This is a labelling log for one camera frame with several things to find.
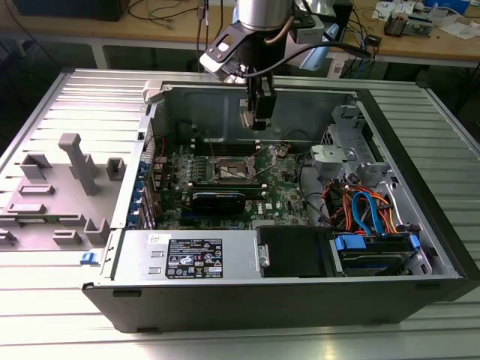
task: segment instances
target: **metal bracket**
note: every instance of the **metal bracket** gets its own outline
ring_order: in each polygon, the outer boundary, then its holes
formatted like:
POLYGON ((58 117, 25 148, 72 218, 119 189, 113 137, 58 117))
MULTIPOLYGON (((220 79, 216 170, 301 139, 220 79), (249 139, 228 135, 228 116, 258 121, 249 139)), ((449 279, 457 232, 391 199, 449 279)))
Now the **metal bracket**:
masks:
POLYGON ((258 245, 258 262, 263 268, 270 266, 269 246, 267 244, 258 245))

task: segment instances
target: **red cable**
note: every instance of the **red cable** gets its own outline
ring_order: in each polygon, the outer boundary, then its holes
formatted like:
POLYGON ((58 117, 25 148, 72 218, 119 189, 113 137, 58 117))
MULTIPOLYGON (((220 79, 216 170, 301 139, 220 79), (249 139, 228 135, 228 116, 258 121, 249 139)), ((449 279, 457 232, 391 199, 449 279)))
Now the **red cable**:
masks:
POLYGON ((162 153, 160 154, 160 157, 164 156, 165 153, 165 138, 162 137, 162 153))

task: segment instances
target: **metal table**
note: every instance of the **metal table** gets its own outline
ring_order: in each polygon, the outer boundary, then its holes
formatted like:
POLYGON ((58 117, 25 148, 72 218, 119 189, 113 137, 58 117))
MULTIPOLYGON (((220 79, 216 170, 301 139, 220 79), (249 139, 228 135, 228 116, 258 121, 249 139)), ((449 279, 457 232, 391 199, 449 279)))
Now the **metal table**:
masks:
MULTIPOLYGON (((186 81, 214 81, 184 73, 186 81)), ((76 129, 96 164, 122 157, 143 113, 148 80, 169 73, 76 70, 63 73, 0 158, 0 208, 23 175, 25 153, 52 151, 76 129)), ((278 77, 281 84, 286 78, 278 77)), ((298 78, 346 87, 352 80, 298 78)), ((370 89, 424 180, 480 266, 479 145, 427 89, 411 82, 355 81, 370 89)), ((0 355, 69 359, 473 359, 480 354, 480 290, 420 310, 399 325, 122 334, 80 292, 98 268, 80 266, 82 251, 0 253, 0 355)))

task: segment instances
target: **power cable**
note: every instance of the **power cable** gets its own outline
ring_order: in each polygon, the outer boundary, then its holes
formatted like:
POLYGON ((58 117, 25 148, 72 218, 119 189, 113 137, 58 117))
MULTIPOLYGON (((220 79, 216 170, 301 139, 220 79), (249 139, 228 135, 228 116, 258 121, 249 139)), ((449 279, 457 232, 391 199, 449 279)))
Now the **power cable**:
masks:
POLYGON ((25 32, 42 49, 42 51, 45 53, 45 55, 48 56, 50 60, 52 60, 53 64, 55 64, 55 66, 57 68, 61 69, 62 66, 60 66, 60 64, 53 58, 53 56, 51 56, 50 53, 45 50, 45 48, 37 41, 37 39, 30 33, 30 31, 28 31, 20 23, 20 21, 15 17, 14 12, 12 11, 12 9, 10 8, 10 5, 8 4, 8 0, 4 0, 4 3, 5 3, 5 7, 7 8, 8 13, 10 14, 13 21, 22 29, 23 32, 25 32))

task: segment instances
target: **warning label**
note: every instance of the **warning label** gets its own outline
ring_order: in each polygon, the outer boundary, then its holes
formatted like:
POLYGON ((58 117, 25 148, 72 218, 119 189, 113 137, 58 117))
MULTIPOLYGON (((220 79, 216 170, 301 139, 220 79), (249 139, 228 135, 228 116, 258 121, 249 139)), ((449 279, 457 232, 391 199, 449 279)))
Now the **warning label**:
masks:
POLYGON ((170 239, 166 265, 169 279, 222 278, 221 238, 170 239))

